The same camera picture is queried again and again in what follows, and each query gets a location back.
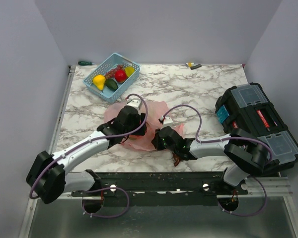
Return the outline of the pink plastic bag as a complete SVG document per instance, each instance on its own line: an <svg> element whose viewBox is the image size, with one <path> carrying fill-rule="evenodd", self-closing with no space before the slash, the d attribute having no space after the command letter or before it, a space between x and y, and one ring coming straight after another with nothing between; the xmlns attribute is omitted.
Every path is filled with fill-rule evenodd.
<svg viewBox="0 0 298 238"><path fill-rule="evenodd" d="M125 106L126 103L119 102L109 106L104 113L104 122L116 117L119 111ZM169 110L165 101L149 101L147 102L148 107L148 118L146 121L147 131L144 136L130 136L127 141L122 143L122 147L135 150L135 151L154 151L155 147L151 143L154 138L155 130L161 128L162 124L159 123L158 119Z"/></svg>

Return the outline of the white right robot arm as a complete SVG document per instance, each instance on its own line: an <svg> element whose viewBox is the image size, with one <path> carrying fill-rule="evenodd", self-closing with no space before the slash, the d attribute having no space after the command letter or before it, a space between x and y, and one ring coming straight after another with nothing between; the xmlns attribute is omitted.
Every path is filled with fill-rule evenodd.
<svg viewBox="0 0 298 238"><path fill-rule="evenodd" d="M263 141L242 129L214 139L183 138L170 126L157 129L151 141L156 150L168 149L180 161L203 157L227 156L234 164L226 169L219 181L219 190L230 194L248 176L258 176L273 158L272 149Z"/></svg>

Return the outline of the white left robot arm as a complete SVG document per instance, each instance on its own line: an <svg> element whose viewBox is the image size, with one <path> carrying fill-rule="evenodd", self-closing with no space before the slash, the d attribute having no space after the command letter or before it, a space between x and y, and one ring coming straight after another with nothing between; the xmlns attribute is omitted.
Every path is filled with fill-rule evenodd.
<svg viewBox="0 0 298 238"><path fill-rule="evenodd" d="M40 198L45 204L55 201L70 187L66 177L72 169L130 135L143 136L147 117L147 111L141 113L136 107L126 105L115 118L101 124L90 136L71 147L53 154L40 152L26 177L31 187L30 198Z"/></svg>

